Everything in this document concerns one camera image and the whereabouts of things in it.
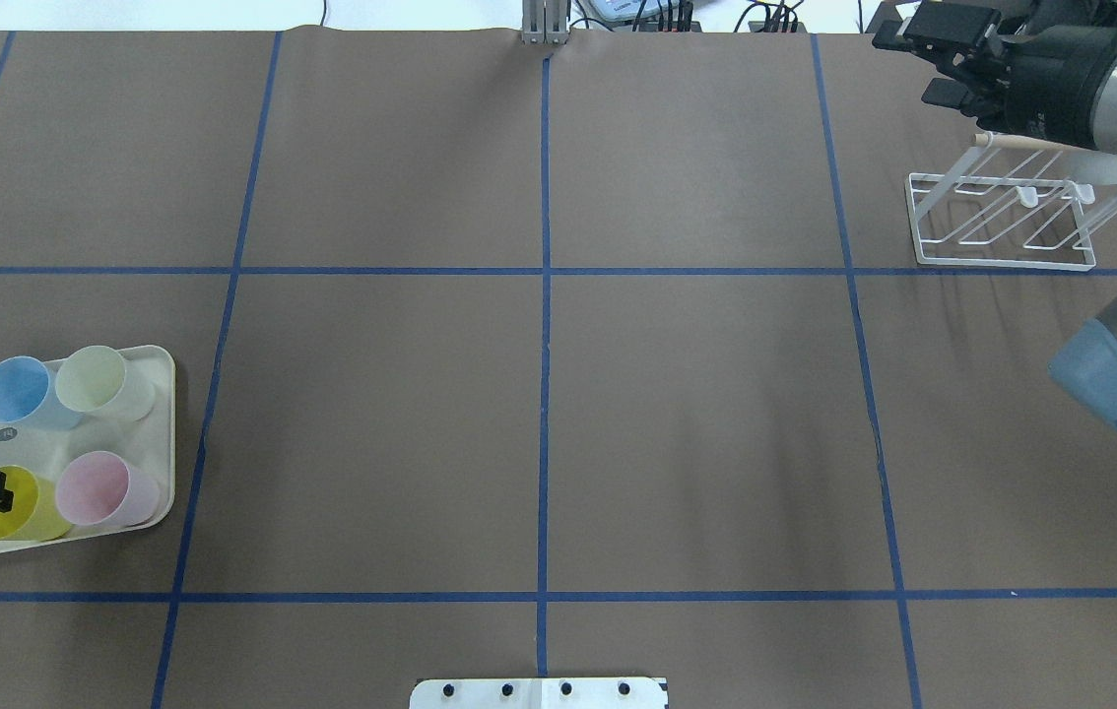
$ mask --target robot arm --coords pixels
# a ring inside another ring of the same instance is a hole
[[[909,21],[884,22],[873,45],[917,55],[946,77],[930,82],[924,103],[983,130],[1117,155],[1117,3],[1044,0],[1012,20],[982,6],[923,3]],[[1049,372],[1117,430],[1117,297]]]

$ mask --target light blue cup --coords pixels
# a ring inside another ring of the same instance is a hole
[[[82,421],[55,397],[55,372],[32,357],[0,362],[0,423],[36,430],[70,430]]]

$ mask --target pink cup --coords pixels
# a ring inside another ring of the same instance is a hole
[[[55,507],[74,525],[127,528],[152,519],[161,485],[120,454],[95,450],[64,468],[55,483]]]

